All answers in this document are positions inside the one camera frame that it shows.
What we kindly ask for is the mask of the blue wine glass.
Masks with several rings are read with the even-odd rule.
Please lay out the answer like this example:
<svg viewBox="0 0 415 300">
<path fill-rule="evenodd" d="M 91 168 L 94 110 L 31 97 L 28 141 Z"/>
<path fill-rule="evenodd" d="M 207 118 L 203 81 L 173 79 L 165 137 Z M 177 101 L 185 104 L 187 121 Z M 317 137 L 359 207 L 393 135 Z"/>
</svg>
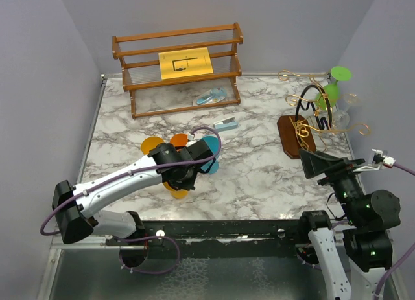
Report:
<svg viewBox="0 0 415 300">
<path fill-rule="evenodd" d="M 214 136 L 205 136 L 202 138 L 202 140 L 204 140 L 206 142 L 206 144 L 209 146 L 209 149 L 215 153 L 218 148 L 219 148 L 219 141 L 216 137 Z M 212 175 L 214 173 L 216 173 L 219 169 L 219 162 L 217 161 L 217 159 L 219 158 L 219 156 L 216 157 L 216 160 L 211 160 L 208 163 L 206 163 L 205 165 L 203 165 L 200 168 L 200 171 L 202 174 L 209 174 Z"/>
</svg>

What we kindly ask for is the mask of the orange wine glass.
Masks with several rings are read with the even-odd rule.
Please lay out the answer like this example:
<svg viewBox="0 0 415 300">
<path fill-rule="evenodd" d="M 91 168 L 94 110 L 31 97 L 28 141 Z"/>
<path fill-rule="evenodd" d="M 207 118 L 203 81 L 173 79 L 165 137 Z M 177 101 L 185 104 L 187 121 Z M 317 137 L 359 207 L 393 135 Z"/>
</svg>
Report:
<svg viewBox="0 0 415 300">
<path fill-rule="evenodd" d="M 179 134 L 174 135 L 171 138 L 170 143 L 175 147 L 175 149 L 181 150 L 182 148 L 187 146 L 187 143 L 188 143 L 187 134 L 179 133 Z"/>
</svg>

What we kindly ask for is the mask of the clear wine glass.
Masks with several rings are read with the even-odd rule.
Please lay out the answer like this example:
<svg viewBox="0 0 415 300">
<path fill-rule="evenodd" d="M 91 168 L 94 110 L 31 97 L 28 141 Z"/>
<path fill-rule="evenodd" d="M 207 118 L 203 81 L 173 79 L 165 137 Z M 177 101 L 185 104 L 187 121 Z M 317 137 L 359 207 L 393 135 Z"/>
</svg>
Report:
<svg viewBox="0 0 415 300">
<path fill-rule="evenodd" d="M 342 100 L 345 103 L 345 108 L 341 110 L 337 107 L 337 110 L 332 116 L 332 127 L 334 130 L 345 130 L 350 123 L 350 116 L 348 110 L 352 106 L 358 106 L 361 103 L 360 98 L 356 94 L 345 94 L 342 96 Z"/>
</svg>

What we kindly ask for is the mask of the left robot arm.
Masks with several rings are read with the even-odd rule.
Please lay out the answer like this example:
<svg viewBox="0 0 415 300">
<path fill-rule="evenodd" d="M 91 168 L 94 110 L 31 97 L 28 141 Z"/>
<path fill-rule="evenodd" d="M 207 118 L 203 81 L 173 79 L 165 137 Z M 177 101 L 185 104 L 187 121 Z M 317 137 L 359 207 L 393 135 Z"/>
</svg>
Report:
<svg viewBox="0 0 415 300">
<path fill-rule="evenodd" d="M 167 183 L 174 190 L 193 190 L 203 166 L 217 156 L 200 139 L 176 148 L 160 143 L 135 163 L 79 187 L 67 180 L 54 188 L 52 208 L 64 244 L 79 242 L 92 234 L 113 235 L 134 245 L 143 228 L 136 213 L 116 214 L 103 209 L 141 189 Z"/>
</svg>

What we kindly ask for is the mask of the yellow wine glass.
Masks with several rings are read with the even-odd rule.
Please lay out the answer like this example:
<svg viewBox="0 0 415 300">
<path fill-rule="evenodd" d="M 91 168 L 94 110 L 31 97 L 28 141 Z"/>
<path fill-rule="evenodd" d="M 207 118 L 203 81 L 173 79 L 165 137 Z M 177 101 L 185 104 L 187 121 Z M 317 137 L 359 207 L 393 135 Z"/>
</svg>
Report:
<svg viewBox="0 0 415 300">
<path fill-rule="evenodd" d="M 147 155 L 151 150 L 155 149 L 159 144 L 162 143 L 164 143 L 164 140 L 160 137 L 148 137 L 141 143 L 141 151 L 144 155 Z"/>
<path fill-rule="evenodd" d="M 167 182 L 164 182 L 163 185 L 170 192 L 171 196 L 176 199 L 182 199 L 188 194 L 188 192 L 183 189 L 174 190 Z"/>
</svg>

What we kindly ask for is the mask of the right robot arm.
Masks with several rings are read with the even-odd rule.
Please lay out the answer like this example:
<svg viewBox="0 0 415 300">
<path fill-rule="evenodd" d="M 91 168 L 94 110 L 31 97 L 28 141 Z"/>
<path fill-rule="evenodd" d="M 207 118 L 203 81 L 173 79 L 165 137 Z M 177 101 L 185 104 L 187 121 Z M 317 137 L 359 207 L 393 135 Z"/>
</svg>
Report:
<svg viewBox="0 0 415 300">
<path fill-rule="evenodd" d="M 349 160 L 304 149 L 299 151 L 307 179 L 323 174 L 321 186 L 329 185 L 340 203 L 350 228 L 343 230 L 343 243 L 350 264 L 347 275 L 335 245 L 333 224 L 325 211 L 305 211 L 298 235 L 310 242 L 318 259 L 328 299 L 379 299 L 385 275 L 392 269 L 392 243 L 387 230 L 400 225 L 401 206 L 387 190 L 363 192 L 357 181 L 362 172 L 393 167 L 395 161 L 383 150 L 372 150 L 372 160 Z"/>
</svg>

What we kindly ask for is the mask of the green wine glass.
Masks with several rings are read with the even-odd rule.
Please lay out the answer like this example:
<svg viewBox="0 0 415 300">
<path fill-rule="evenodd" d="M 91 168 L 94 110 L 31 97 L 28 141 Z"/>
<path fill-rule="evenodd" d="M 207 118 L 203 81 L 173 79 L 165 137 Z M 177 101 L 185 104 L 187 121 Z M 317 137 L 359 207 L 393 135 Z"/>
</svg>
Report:
<svg viewBox="0 0 415 300">
<path fill-rule="evenodd" d="M 338 83 L 351 80 L 353 74 L 348 68 L 341 65 L 332 67 L 329 73 L 334 81 L 330 84 L 325 85 L 323 90 L 328 96 L 328 101 L 330 103 L 330 107 L 332 108 L 340 98 Z M 317 94 L 314 105 L 321 110 L 327 109 L 326 101 L 321 93 Z"/>
</svg>

